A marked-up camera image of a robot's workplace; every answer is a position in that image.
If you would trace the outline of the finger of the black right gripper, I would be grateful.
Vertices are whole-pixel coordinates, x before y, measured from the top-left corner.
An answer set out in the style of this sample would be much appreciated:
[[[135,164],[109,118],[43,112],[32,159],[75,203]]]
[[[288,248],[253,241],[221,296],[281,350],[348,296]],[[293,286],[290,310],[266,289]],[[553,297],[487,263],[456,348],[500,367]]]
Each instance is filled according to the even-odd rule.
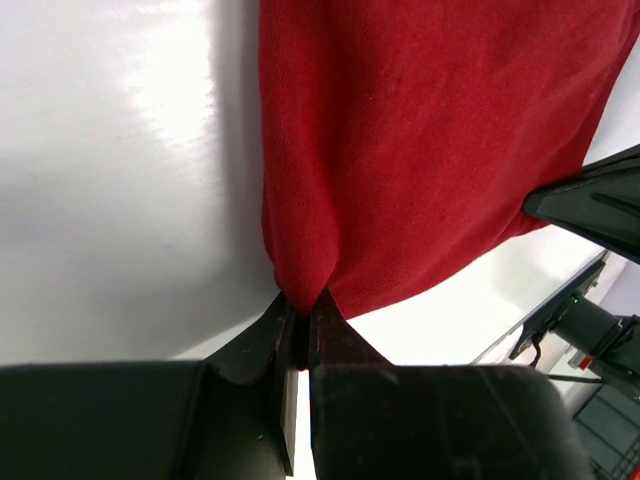
[[[522,211],[639,262],[639,147],[531,192]]]

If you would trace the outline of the red t shirt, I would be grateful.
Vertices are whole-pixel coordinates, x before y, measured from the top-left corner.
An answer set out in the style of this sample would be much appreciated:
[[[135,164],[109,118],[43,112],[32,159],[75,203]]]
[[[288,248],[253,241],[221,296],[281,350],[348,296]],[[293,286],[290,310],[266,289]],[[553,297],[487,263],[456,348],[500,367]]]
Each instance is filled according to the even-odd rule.
[[[420,294],[540,227],[639,35],[635,1],[264,1],[263,236],[300,313]]]

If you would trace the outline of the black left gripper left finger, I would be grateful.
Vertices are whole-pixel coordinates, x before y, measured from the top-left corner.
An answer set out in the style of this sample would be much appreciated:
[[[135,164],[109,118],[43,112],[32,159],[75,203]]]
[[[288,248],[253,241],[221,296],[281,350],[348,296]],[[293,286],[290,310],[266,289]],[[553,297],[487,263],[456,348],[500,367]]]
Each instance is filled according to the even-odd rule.
[[[296,315],[283,296],[202,360],[1,370],[5,479],[283,479]]]

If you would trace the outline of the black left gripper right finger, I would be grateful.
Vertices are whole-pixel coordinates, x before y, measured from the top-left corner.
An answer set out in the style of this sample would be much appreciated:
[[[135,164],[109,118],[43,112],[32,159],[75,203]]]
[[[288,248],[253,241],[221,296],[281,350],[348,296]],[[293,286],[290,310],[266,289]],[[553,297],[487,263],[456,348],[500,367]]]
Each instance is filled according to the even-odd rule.
[[[561,398],[513,366],[398,366],[324,292],[309,317],[311,447],[320,479],[588,479]]]

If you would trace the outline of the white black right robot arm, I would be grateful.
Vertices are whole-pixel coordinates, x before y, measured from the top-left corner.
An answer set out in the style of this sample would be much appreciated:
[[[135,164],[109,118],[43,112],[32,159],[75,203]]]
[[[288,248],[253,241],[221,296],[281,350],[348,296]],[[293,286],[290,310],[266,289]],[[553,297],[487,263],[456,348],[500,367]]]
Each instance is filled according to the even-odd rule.
[[[637,264],[639,147],[590,164],[570,180],[532,192],[522,210]],[[552,332],[585,355],[582,369],[637,389],[639,318],[613,315],[586,299],[587,289],[603,266],[601,260],[588,266],[531,314],[509,357],[517,358],[530,346],[539,350],[540,341]]]

